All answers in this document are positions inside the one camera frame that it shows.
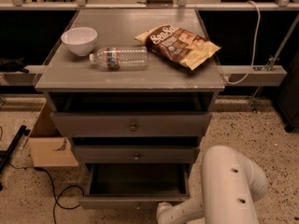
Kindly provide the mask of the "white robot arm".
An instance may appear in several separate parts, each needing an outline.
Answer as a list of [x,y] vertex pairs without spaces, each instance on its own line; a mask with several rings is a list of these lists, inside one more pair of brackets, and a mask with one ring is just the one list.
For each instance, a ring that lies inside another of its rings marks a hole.
[[263,169],[226,146],[207,150],[201,166],[202,192],[178,205],[159,203],[158,224],[259,224],[254,203],[267,192]]

